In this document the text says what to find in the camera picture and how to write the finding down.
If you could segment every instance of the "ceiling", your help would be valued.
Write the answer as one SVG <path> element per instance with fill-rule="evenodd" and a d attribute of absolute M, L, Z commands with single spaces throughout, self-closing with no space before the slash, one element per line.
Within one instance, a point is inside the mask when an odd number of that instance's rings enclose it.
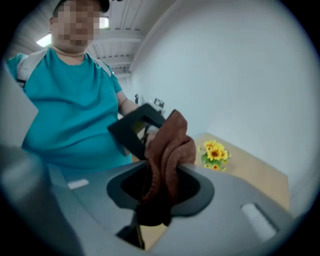
<path fill-rule="evenodd" d="M 25 18 L 8 47 L 6 59 L 18 53 L 28 55 L 43 49 L 36 41 L 49 33 L 49 19 L 58 2 L 59 0 L 45 0 Z M 102 14 L 109 18 L 109 28 L 100 29 L 87 52 L 106 62 L 118 78 L 129 76 L 129 67 L 142 41 L 174 2 L 175 0 L 111 0 L 109 11 Z"/>

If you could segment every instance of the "gray panel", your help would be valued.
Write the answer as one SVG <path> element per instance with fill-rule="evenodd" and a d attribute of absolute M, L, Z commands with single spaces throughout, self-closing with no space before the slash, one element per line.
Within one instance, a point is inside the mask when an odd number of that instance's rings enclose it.
<path fill-rule="evenodd" d="M 116 237 L 114 234 L 98 224 L 90 214 L 79 204 L 67 184 L 63 182 L 63 176 L 58 169 L 51 168 L 50 176 L 52 191 L 64 217 L 69 222 L 82 244 L 84 254 L 87 256 L 147 256 L 150 253 L 143 251 Z"/>
<path fill-rule="evenodd" d="M 108 196 L 107 184 L 115 176 L 125 173 L 136 166 L 143 165 L 143 163 L 141 161 L 107 171 L 75 174 L 68 178 L 69 181 L 88 180 L 88 185 L 72 190 L 73 196 L 98 224 L 112 234 L 116 234 L 124 226 L 130 225 L 134 211 L 119 208 Z"/>
<path fill-rule="evenodd" d="M 193 164 L 181 168 L 210 179 L 215 194 L 210 205 L 198 215 L 172 219 L 151 250 L 157 255 L 171 256 L 174 252 L 175 256 L 227 256 L 261 245 L 241 211 L 241 206 L 247 203 L 257 204 L 278 230 L 289 227 L 293 221 L 289 213 L 240 178 Z"/>

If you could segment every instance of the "teal t-shirt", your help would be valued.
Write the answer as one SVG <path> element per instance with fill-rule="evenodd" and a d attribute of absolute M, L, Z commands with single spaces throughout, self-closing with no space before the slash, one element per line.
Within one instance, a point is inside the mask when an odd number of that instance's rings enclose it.
<path fill-rule="evenodd" d="M 7 61 L 17 79 L 18 54 Z M 64 63 L 49 48 L 24 91 L 39 112 L 22 147 L 57 165 L 65 175 L 108 170 L 132 162 L 107 126 L 118 120 L 117 78 L 87 54 L 79 65 Z"/>

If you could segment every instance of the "ceiling light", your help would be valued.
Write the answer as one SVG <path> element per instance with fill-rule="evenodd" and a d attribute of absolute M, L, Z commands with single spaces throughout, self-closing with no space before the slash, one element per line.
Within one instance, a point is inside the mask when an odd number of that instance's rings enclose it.
<path fill-rule="evenodd" d="M 40 40 L 36 42 L 38 45 L 42 47 L 46 47 L 51 44 L 51 34 L 47 34 L 46 36 L 42 37 Z"/>
<path fill-rule="evenodd" d="M 109 28 L 109 19 L 107 17 L 100 17 L 99 29 Z"/>

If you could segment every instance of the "black opening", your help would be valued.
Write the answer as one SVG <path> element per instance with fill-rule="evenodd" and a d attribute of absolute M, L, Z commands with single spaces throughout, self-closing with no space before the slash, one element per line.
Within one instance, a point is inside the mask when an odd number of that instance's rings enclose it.
<path fill-rule="evenodd" d="M 195 196 L 200 190 L 199 182 L 184 171 L 177 170 L 179 177 L 178 199 L 180 204 Z M 152 172 L 148 166 L 144 166 L 121 182 L 121 188 L 135 200 L 140 200 L 150 189 Z"/>

